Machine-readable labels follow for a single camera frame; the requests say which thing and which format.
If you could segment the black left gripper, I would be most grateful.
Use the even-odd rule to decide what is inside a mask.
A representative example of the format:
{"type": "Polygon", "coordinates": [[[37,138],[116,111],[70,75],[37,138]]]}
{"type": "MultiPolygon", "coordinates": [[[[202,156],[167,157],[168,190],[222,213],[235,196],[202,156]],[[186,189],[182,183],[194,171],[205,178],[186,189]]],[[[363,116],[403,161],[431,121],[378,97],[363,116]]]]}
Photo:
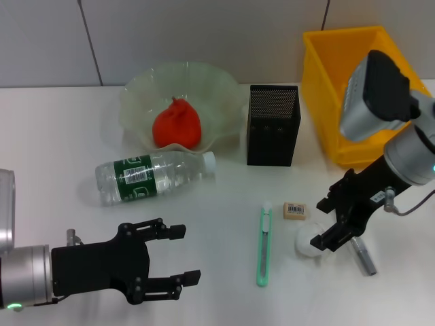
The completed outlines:
{"type": "Polygon", "coordinates": [[[55,296],[115,289],[132,305],[177,301],[184,287],[196,286],[200,270],[148,278],[150,258],[145,241],[184,238],[184,224],[168,227],[162,219],[123,223],[111,240],[51,250],[55,296]]]}

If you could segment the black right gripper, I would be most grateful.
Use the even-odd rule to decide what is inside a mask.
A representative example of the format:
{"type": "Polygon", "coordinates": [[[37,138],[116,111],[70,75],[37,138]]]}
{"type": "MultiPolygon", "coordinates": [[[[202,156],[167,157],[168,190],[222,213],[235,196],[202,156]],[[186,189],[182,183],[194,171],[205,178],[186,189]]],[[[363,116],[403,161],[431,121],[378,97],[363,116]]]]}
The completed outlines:
{"type": "Polygon", "coordinates": [[[320,251],[335,252],[354,236],[364,233],[371,215],[384,205],[383,200],[375,202],[372,198],[387,187],[392,187],[398,195],[408,189],[408,183],[391,170],[383,156],[360,173],[348,170],[342,179],[330,186],[327,197],[316,206],[325,214],[334,211],[336,223],[312,238],[310,245],[320,251]]]}

